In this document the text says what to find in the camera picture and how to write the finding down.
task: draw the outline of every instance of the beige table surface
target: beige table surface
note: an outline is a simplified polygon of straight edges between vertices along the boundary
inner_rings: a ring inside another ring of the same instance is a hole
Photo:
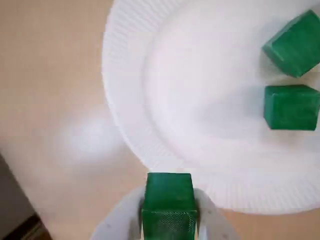
[[[55,240],[88,240],[145,181],[105,103],[101,48],[111,4],[0,1],[0,151]],[[244,240],[320,239],[319,209],[225,215]]]

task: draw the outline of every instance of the green cube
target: green cube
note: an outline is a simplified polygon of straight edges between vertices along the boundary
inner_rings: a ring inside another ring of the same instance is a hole
[[[306,85],[267,86],[264,118],[271,129],[309,130],[317,127],[320,92]]]
[[[320,19],[309,10],[272,37],[263,51],[285,74],[298,78],[320,63]]]
[[[149,173],[141,214],[145,240],[194,240],[197,209],[191,175]]]

